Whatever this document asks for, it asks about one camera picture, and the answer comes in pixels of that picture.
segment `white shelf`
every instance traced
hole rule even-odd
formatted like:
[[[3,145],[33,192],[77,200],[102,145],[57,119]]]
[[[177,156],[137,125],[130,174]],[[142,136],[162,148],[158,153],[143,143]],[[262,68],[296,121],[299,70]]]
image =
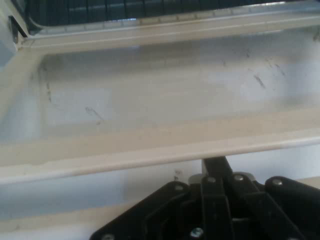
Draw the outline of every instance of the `white shelf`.
[[[0,183],[320,143],[319,39],[23,47],[0,73]]]

